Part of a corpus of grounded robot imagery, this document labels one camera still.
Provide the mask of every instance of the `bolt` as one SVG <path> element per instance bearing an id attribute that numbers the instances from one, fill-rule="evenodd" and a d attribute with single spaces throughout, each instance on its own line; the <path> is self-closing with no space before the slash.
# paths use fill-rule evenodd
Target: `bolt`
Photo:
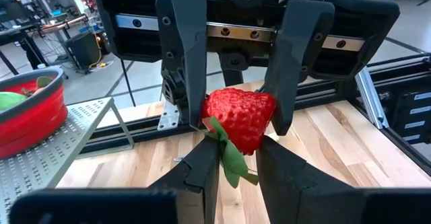
<path id="1" fill-rule="evenodd" d="M 222 31 L 220 32 L 223 36 L 229 36 L 230 31 L 228 28 L 223 28 Z"/>
<path id="2" fill-rule="evenodd" d="M 341 40 L 341 41 L 337 42 L 338 48 L 343 48 L 344 46 L 345 46 L 345 40 Z"/>
<path id="3" fill-rule="evenodd" d="M 162 22 L 165 26 L 169 26 L 170 25 L 170 19 L 169 17 L 165 16 L 162 18 Z"/>
<path id="4" fill-rule="evenodd" d="M 314 35 L 314 40 L 315 41 L 319 41 L 319 40 L 322 40 L 322 38 L 323 38 L 323 35 L 321 34 L 321 33 L 316 33 L 315 35 Z"/>
<path id="5" fill-rule="evenodd" d="M 258 37 L 259 37 L 259 33 L 258 33 L 258 31 L 252 31 L 252 32 L 250 33 L 250 37 L 251 37 L 252 39 L 256 39 L 256 38 L 258 38 Z"/>
<path id="6" fill-rule="evenodd" d="M 140 27 L 142 26 L 142 22 L 141 22 L 140 20 L 138 20 L 138 19 L 134 19 L 134 20 L 132 21 L 132 24 L 133 24 L 134 26 L 136 26 L 137 28 L 140 28 Z"/>
<path id="7" fill-rule="evenodd" d="M 238 59 L 232 59 L 230 63 L 232 63 L 233 65 L 238 65 L 240 64 L 240 61 Z"/>
<path id="8" fill-rule="evenodd" d="M 174 58 L 174 54 L 172 52 L 167 52 L 166 56 L 168 57 L 168 59 L 173 59 Z"/>

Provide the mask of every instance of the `gray metal bracket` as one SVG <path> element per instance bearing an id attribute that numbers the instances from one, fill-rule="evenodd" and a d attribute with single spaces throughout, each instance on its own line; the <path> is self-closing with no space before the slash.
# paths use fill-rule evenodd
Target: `gray metal bracket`
<path id="1" fill-rule="evenodd" d="M 135 146 L 135 142 L 133 141 L 132 135 L 130 134 L 129 129 L 127 128 L 123 118 L 121 117 L 118 108 L 115 106 L 114 99 L 112 99 L 110 101 L 110 103 L 108 104 L 108 107 L 111 108 L 112 111 L 114 112 L 114 115 L 117 118 L 121 129 L 123 130 L 124 134 L 126 135 L 126 138 L 127 138 L 127 141 L 129 142 L 129 144 L 124 145 L 124 146 L 120 146 L 120 147 L 111 147 L 108 149 L 93 151 L 93 152 L 89 152 L 89 153 L 81 153 L 76 157 L 76 159 L 83 159 L 86 157 L 94 157 L 94 156 L 104 155 L 104 154 L 108 154 L 108 153 L 116 153 L 119 151 L 131 150 Z"/>
<path id="2" fill-rule="evenodd" d="M 377 94 L 376 88 L 372 82 L 370 72 L 367 67 L 364 67 L 356 76 L 356 84 L 358 85 L 362 101 L 365 106 L 368 119 L 373 123 L 376 128 L 388 128 L 389 124 L 383 111 L 380 98 Z"/>
<path id="3" fill-rule="evenodd" d="M 163 107 L 163 113 L 160 115 L 159 125 L 157 130 L 169 130 L 178 127 L 180 120 L 180 112 L 178 107 L 166 101 Z"/>

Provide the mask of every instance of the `desk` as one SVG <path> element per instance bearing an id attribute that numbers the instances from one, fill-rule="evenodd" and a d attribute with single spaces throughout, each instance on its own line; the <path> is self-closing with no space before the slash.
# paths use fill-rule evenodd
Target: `desk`
<path id="1" fill-rule="evenodd" d="M 30 30 L 34 28 L 33 25 L 30 26 L 22 26 L 19 28 L 13 28 L 4 32 L 0 32 L 0 46 L 17 42 L 20 40 L 24 40 L 26 46 L 32 51 L 32 53 L 36 56 L 39 63 L 44 63 L 46 66 L 47 63 L 44 61 L 42 54 L 37 49 L 37 46 L 35 45 L 33 39 L 31 39 L 28 35 L 26 30 Z M 16 71 L 15 67 L 11 64 L 11 62 L 6 58 L 6 56 L 1 52 L 0 50 L 0 59 L 5 63 L 7 68 L 14 74 L 17 75 L 18 72 Z"/>
<path id="2" fill-rule="evenodd" d="M 53 33 L 55 35 L 55 37 L 57 38 L 57 40 L 60 42 L 61 46 L 63 47 L 63 50 L 65 51 L 67 58 L 65 61 L 55 61 L 53 63 L 50 63 L 50 65 L 60 65 L 66 62 L 71 61 L 78 69 L 79 67 L 79 63 L 76 62 L 75 58 L 73 57 L 72 53 L 70 52 L 70 50 L 66 47 L 65 45 L 65 40 L 63 38 L 63 36 L 61 35 L 60 31 L 63 31 L 66 39 L 70 39 L 70 35 L 67 32 L 67 29 L 69 29 L 70 26 L 81 23 L 81 22 L 87 22 L 88 21 L 88 17 L 87 15 L 80 15 L 76 18 L 70 19 L 70 20 L 65 20 L 63 22 L 59 22 L 55 25 L 51 25 L 51 26 L 47 26 L 45 28 L 42 28 L 42 32 L 44 32 L 45 34 L 48 33 Z"/>
<path id="3" fill-rule="evenodd" d="M 254 90 L 261 84 L 237 87 Z M 163 105 L 156 102 L 129 108 L 123 110 L 122 117 L 134 120 L 136 114 L 157 115 Z M 113 115 L 102 122 L 115 123 Z M 271 126 L 267 135 L 276 137 Z M 146 187 L 172 169 L 176 165 L 173 159 L 191 151 L 202 138 L 201 133 L 187 133 L 140 143 L 129 151 L 76 160 L 57 188 Z M 289 133 L 278 142 L 352 186 L 431 186 L 431 178 L 346 101 L 296 111 Z M 254 156 L 246 156 L 246 162 L 256 169 Z M 233 189 L 221 172 L 215 223 L 269 223 L 260 188 L 241 180 Z"/>

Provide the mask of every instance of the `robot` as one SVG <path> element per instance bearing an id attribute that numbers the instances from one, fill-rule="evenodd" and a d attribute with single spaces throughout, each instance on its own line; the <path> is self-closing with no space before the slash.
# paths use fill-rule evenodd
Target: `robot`
<path id="1" fill-rule="evenodd" d="M 348 80 L 372 58 L 399 17 L 393 0 L 96 0 L 120 59 L 162 59 L 163 94 L 182 123 L 200 127 L 207 52 L 225 79 L 267 67 L 262 91 L 277 101 L 285 135 L 296 88 L 308 76 Z M 148 188 L 41 190 L 19 199 L 12 224 L 214 223 L 220 150 L 208 137 Z M 272 224 L 429 223 L 426 189 L 353 188 L 265 137 L 256 153 Z"/>

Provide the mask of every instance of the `red strawberry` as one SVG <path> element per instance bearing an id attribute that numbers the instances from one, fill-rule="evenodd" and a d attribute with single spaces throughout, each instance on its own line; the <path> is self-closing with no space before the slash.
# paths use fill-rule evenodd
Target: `red strawberry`
<path id="1" fill-rule="evenodd" d="M 274 110 L 275 99 L 270 94 L 225 88 L 205 99 L 202 118 L 215 116 L 236 148 L 252 155 L 262 143 Z"/>

